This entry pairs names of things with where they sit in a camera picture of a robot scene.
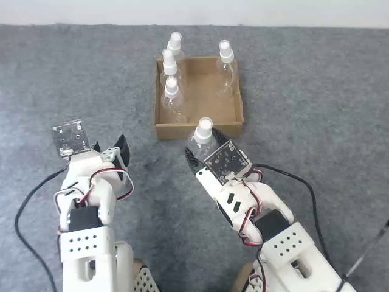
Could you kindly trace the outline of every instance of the cardboard tray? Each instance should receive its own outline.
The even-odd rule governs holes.
[[[214,127],[228,136],[237,137],[243,127],[243,106],[239,77],[233,85],[233,96],[221,99],[216,92],[216,61],[218,57],[193,57],[185,60],[187,84],[184,89],[187,123],[166,123],[161,105],[160,73],[162,59],[156,60],[155,127],[158,139],[186,139],[196,128],[199,119],[210,117]]]

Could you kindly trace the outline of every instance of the red wire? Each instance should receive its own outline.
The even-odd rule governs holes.
[[[244,245],[247,245],[247,246],[260,246],[261,245],[260,243],[248,242],[247,239],[249,237],[242,233],[243,229],[246,227],[246,224],[247,224],[249,218],[252,216],[252,212],[253,211],[256,211],[256,209],[254,207],[251,207],[251,208],[249,208],[249,210],[247,210],[246,216],[244,217],[242,225],[241,225],[241,227],[239,229],[238,236],[242,240]]]
[[[261,200],[257,197],[257,195],[254,193],[254,191],[246,184],[244,180],[242,180],[243,185],[247,187],[250,190],[251,195],[254,197],[256,201],[256,205],[258,206],[258,209],[256,210],[256,216],[258,216],[262,212],[262,202]]]
[[[97,170],[96,172],[94,172],[92,175],[91,175],[91,177],[89,178],[89,190],[88,190],[88,192],[82,197],[82,199],[78,202],[79,204],[83,204],[85,201],[86,201],[86,199],[88,198],[88,196],[90,195],[90,193],[92,192],[92,189],[93,189],[93,187],[92,187],[92,179],[93,179],[93,177],[95,177],[96,175],[98,175],[99,173],[103,173],[103,172],[107,172],[107,171],[109,171],[109,172],[113,172],[113,171],[120,171],[120,172],[126,172],[126,170],[125,169],[120,169],[120,168],[117,168],[117,167],[111,167],[111,168],[106,168],[106,169],[100,169],[100,170]],[[118,198],[116,198],[116,200],[123,200],[123,199],[125,199],[125,198],[127,198],[128,196],[130,196],[130,194],[132,193],[132,191],[133,191],[134,189],[132,188],[128,193],[126,193],[126,194],[124,194],[124,195],[122,195],[122,196],[120,196],[120,197],[118,197]]]

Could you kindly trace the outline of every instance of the plastic bottle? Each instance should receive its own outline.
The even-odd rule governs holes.
[[[166,46],[167,49],[173,52],[174,58],[178,63],[185,58],[185,54],[181,49],[181,39],[182,35],[179,32],[172,32]]]
[[[166,123],[186,123],[184,98],[179,90],[178,81],[174,77],[166,79],[162,106],[166,111]]]
[[[181,83],[182,83],[181,90],[183,90],[184,89],[183,86],[186,86],[186,82],[187,82],[187,68],[185,62],[185,54],[182,51],[182,47],[181,47],[181,40],[182,40],[181,33],[172,32],[166,48],[172,51],[174,59],[177,62],[178,68],[181,72]]]
[[[162,86],[162,89],[165,87],[167,78],[174,77],[175,79],[177,79],[178,85],[182,90],[182,88],[184,87],[182,81],[182,74],[180,69],[177,66],[176,60],[174,59],[173,52],[169,49],[165,49],[162,51],[162,56],[164,58],[164,62],[163,62],[164,69],[160,74],[160,84]]]
[[[229,98],[238,74],[238,66],[229,41],[219,43],[220,58],[216,61],[218,70],[216,95]]]
[[[188,138],[189,150],[202,162],[217,149],[212,126],[213,122],[209,117],[201,118],[195,131]]]

